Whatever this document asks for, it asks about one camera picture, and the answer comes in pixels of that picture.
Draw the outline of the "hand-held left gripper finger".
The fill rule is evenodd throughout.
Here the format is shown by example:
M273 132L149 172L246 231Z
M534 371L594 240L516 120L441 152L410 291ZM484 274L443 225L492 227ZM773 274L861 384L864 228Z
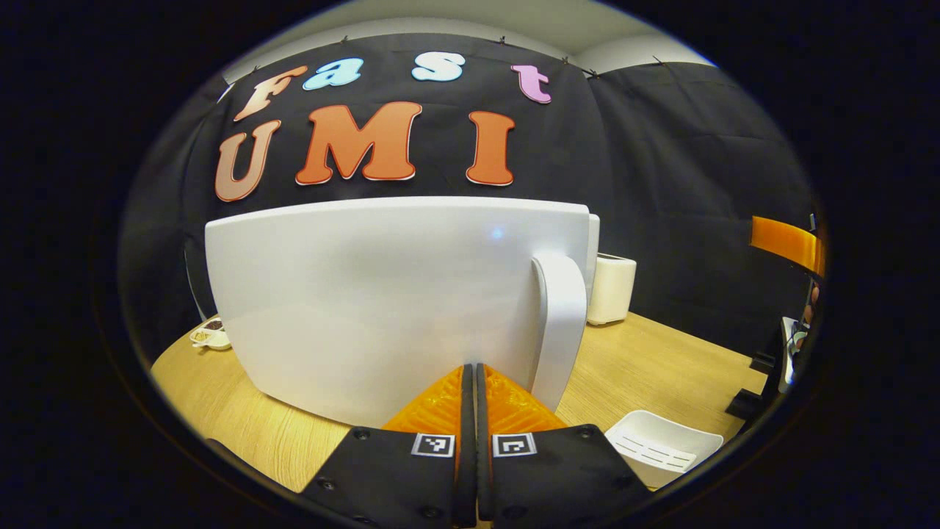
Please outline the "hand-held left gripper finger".
M473 366L438 379L383 428L349 429L301 495L366 528L474 527Z
M477 512L494 528L607 528L654 496L597 425L568 426L476 367Z

